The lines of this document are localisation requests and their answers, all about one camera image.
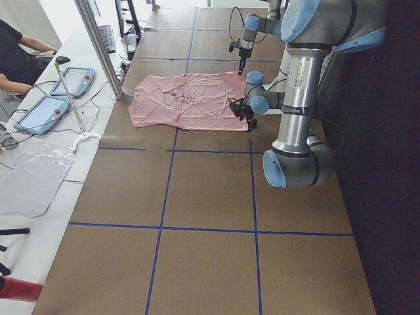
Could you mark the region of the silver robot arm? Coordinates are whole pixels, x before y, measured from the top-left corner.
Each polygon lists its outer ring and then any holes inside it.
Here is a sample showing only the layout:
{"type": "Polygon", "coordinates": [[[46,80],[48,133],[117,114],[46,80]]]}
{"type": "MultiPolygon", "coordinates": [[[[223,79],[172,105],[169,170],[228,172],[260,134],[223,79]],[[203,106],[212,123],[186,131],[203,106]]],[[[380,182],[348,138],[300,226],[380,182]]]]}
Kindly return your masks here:
{"type": "Polygon", "coordinates": [[[282,26],[282,9],[287,1],[266,1],[268,3],[267,17],[258,16],[255,13],[248,14],[243,24],[242,36],[237,40],[231,39],[229,52],[239,50],[238,75],[242,75],[247,60],[251,57],[253,46],[256,43],[257,34],[270,34],[280,38],[282,26]]]}
{"type": "Polygon", "coordinates": [[[322,64],[330,53],[357,53],[380,45],[386,33],[386,1],[270,1],[267,17],[249,14],[243,34],[230,44],[240,66],[251,56],[258,33],[278,36],[289,56],[285,91],[269,91],[261,72],[247,74],[243,98],[230,109],[248,127],[256,115],[281,111],[277,139],[262,159],[267,182],[278,188],[323,184],[333,172],[330,147],[312,128],[322,64]]]}

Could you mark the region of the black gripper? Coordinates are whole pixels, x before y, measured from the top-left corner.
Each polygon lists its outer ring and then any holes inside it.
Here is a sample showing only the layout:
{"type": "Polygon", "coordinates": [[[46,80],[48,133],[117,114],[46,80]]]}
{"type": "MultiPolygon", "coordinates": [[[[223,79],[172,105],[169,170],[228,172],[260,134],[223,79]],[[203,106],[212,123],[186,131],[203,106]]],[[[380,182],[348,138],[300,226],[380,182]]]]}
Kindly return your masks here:
{"type": "Polygon", "coordinates": [[[248,131],[252,131],[257,127],[257,119],[253,117],[254,112],[251,107],[246,104],[244,98],[229,98],[229,108],[232,113],[240,119],[240,121],[246,119],[248,131]]]}
{"type": "Polygon", "coordinates": [[[239,56],[241,58],[238,68],[238,75],[242,75],[246,65],[246,59],[251,57],[253,42],[244,39],[231,41],[229,45],[229,52],[232,53],[235,48],[239,49],[239,56]]]}

